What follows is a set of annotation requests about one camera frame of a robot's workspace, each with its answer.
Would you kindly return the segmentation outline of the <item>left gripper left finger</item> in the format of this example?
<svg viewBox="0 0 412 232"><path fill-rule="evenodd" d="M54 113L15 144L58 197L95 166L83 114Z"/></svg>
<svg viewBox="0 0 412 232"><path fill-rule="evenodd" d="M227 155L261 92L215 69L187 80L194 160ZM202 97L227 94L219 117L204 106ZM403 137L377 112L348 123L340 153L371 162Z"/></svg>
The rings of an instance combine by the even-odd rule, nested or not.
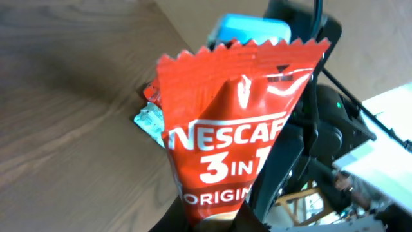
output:
<svg viewBox="0 0 412 232"><path fill-rule="evenodd" d="M176 197L165 215L149 232L189 232L190 224L185 215L180 197Z"/></svg>

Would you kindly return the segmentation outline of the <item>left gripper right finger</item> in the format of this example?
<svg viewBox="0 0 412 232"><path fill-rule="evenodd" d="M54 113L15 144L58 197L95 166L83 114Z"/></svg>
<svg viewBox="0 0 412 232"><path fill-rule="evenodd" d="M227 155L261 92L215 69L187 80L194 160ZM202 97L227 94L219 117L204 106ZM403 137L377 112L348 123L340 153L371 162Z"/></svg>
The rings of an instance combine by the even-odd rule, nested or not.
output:
<svg viewBox="0 0 412 232"><path fill-rule="evenodd" d="M269 232L269 229L255 216L248 204L244 202L232 222L230 232Z"/></svg>

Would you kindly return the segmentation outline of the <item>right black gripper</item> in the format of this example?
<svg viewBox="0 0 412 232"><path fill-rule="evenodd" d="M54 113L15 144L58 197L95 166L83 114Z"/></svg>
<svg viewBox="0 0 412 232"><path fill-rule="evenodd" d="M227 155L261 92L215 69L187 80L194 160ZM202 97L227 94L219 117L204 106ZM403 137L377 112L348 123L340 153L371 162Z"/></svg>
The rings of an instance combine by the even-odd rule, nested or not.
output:
<svg viewBox="0 0 412 232"><path fill-rule="evenodd" d="M249 206L264 221L281 196L298 193L306 183L320 178L321 193L327 203L342 211L350 203L351 192L335 188L332 164L362 143L376 139L367 129L357 103L346 93L317 81L341 37L342 26L323 14L322 1L314 1L313 8L290 1L270 1L264 16L286 22L292 40L307 43L310 39L327 39L330 47L272 147L252 187Z"/></svg>

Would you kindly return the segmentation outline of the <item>small red snack packet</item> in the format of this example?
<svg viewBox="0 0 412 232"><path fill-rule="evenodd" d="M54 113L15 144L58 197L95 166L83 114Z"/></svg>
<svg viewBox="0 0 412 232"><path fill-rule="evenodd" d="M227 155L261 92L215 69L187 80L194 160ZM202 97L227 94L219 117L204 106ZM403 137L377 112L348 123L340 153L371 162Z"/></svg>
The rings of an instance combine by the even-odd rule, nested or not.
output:
<svg viewBox="0 0 412 232"><path fill-rule="evenodd" d="M329 47L251 40L161 56L162 137L195 231L230 227Z"/></svg>

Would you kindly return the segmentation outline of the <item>light green snack packet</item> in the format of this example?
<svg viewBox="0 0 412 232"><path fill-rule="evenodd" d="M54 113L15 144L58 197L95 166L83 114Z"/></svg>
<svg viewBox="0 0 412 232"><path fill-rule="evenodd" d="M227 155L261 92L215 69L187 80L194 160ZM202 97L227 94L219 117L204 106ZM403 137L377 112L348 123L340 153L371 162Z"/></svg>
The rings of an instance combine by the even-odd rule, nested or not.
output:
<svg viewBox="0 0 412 232"><path fill-rule="evenodd" d="M165 148L162 139L162 132L165 129L164 116L162 110L157 105L148 102L147 105L140 110L140 113L134 117L133 122L162 148Z"/></svg>

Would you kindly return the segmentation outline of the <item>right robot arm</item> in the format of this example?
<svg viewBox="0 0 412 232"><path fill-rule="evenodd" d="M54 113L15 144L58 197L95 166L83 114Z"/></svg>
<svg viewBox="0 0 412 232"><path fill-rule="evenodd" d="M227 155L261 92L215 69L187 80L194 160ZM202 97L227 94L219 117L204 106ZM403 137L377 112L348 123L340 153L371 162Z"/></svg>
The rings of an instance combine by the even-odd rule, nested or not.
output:
<svg viewBox="0 0 412 232"><path fill-rule="evenodd" d="M292 29L292 38L305 42L328 39L335 46L341 36L341 25L323 15L322 1L314 1L313 10L289 1L270 1L264 18L284 21ZM411 84L360 102L324 67L331 52L327 50L314 74L325 74L342 91L349 106L364 118L359 130L369 137L338 158L335 165L365 181L393 207L411 216Z"/></svg>

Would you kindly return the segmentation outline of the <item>white barcode scanner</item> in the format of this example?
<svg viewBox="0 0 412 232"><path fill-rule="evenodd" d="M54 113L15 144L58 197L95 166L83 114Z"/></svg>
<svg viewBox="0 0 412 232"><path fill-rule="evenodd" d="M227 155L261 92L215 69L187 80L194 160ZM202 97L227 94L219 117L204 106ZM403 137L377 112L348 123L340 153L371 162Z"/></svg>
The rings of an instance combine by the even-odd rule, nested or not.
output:
<svg viewBox="0 0 412 232"><path fill-rule="evenodd" d="M270 41L273 45L280 41L291 40L290 26L279 19L226 14L221 17L207 39L207 47L213 49L216 44L228 43L237 39L241 44L255 40L258 45Z"/></svg>

